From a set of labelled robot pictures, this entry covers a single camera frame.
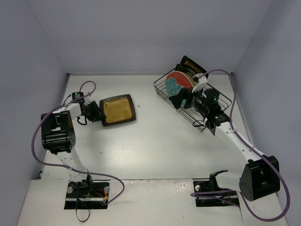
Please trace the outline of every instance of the gray wall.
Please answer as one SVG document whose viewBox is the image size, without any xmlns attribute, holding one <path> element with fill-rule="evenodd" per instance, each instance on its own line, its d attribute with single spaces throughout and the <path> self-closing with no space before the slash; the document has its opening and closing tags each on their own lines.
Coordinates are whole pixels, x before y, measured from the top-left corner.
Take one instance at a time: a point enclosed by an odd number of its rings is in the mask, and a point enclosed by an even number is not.
<svg viewBox="0 0 301 226">
<path fill-rule="evenodd" d="M 291 191 L 290 226 L 301 217 L 301 1 L 273 0 L 235 77 L 258 148 L 275 155 Z M 283 190 L 279 199 L 284 207 Z"/>
<path fill-rule="evenodd" d="M 234 71 L 271 0 L 28 0 L 67 72 Z"/>
<path fill-rule="evenodd" d="M 0 225 L 14 226 L 40 171 L 33 131 L 62 98 L 66 75 L 26 0 L 0 1 L 0 21 Z M 43 158 L 40 142 L 36 147 Z"/>
</svg>

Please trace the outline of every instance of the white table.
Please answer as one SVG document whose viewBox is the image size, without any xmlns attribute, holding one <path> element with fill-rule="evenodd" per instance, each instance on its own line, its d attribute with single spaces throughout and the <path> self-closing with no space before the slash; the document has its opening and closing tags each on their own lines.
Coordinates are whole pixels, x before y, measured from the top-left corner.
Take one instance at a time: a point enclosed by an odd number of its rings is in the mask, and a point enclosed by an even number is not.
<svg viewBox="0 0 301 226">
<path fill-rule="evenodd" d="M 137 120 L 104 128 L 100 122 L 80 126 L 74 122 L 76 150 L 91 172 L 117 176 L 126 181 L 126 191 L 109 205 L 108 210 L 94 210 L 86 225 L 96 222 L 107 225 L 274 225 L 286 226 L 284 219 L 273 223 L 254 219 L 242 205 L 235 207 L 196 208 L 192 178 L 207 178 L 219 170 L 236 170 L 236 157 L 225 144 L 206 130 L 200 133 L 175 110 L 160 99 L 153 82 L 160 76 L 71 76 L 65 97 L 78 91 L 86 80 L 93 80 L 97 89 L 92 99 L 97 103 L 112 96 L 130 94 Z M 212 75 L 209 83 L 233 98 L 229 79 Z M 93 88 L 87 84 L 88 92 Z M 235 106 L 233 119 L 239 131 L 246 130 Z M 45 160 L 60 161 L 47 153 Z M 81 225 L 72 210 L 63 210 L 68 184 L 65 169 L 46 166 L 42 180 L 32 181 L 19 225 Z M 113 193 L 121 188 L 116 181 L 110 185 Z M 250 204 L 261 217 L 270 218 L 281 211 L 275 194 Z"/>
</svg>

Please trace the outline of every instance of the metal frame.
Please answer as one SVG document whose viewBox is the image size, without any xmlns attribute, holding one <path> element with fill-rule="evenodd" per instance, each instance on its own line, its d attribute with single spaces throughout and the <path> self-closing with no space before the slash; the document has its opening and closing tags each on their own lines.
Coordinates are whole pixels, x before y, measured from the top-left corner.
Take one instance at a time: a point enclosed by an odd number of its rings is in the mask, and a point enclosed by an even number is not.
<svg viewBox="0 0 301 226">
<path fill-rule="evenodd" d="M 161 76 L 159 79 L 155 80 L 153 83 L 154 89 L 155 89 L 157 95 L 161 99 L 163 99 L 166 103 L 168 103 L 173 109 L 175 109 L 175 107 L 173 106 L 172 102 L 168 99 L 171 96 L 171 94 L 167 93 L 167 90 L 165 87 L 165 80 L 166 80 L 165 77 L 174 70 L 175 70 L 175 68 L 170 70 L 163 76 Z M 211 86 L 209 83 L 207 83 L 204 86 L 204 88 L 209 89 L 209 88 L 214 88 L 214 87 Z M 227 96 L 225 96 L 223 93 L 220 93 L 219 104 L 222 107 L 222 110 L 225 111 L 228 107 L 231 106 L 232 101 Z M 206 127 L 204 126 L 204 118 L 201 116 L 201 114 L 196 109 L 194 109 L 194 108 L 184 109 L 181 107 L 181 108 L 175 109 L 175 110 L 200 132 L 203 132 L 206 129 Z"/>
</svg>

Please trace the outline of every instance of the wire dish rack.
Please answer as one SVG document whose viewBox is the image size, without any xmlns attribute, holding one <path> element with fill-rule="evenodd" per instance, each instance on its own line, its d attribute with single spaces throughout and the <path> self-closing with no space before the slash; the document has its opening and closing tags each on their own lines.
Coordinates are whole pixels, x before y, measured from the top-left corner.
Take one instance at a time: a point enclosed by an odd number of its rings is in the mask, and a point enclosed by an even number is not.
<svg viewBox="0 0 301 226">
<path fill-rule="evenodd" d="M 154 88 L 157 93 L 157 95 L 162 98 L 166 103 L 168 103 L 173 109 L 175 109 L 174 105 L 172 102 L 168 99 L 172 93 L 167 93 L 166 87 L 165 87 L 165 80 L 166 76 L 172 72 L 174 69 L 170 70 L 167 72 L 165 75 L 160 77 L 159 79 L 154 81 Z M 209 83 L 206 84 L 204 89 L 209 89 L 209 88 L 214 88 L 211 86 Z M 220 98 L 219 98 L 219 104 L 222 107 L 222 110 L 225 111 L 228 107 L 231 106 L 232 101 L 226 97 L 223 93 L 220 93 Z M 206 127 L 204 125 L 204 118 L 202 115 L 193 107 L 189 109 L 184 109 L 184 108 L 179 108 L 175 109 L 181 116 L 183 116 L 184 119 L 186 119 L 193 127 L 198 129 L 200 132 L 203 132 Z"/>
</svg>

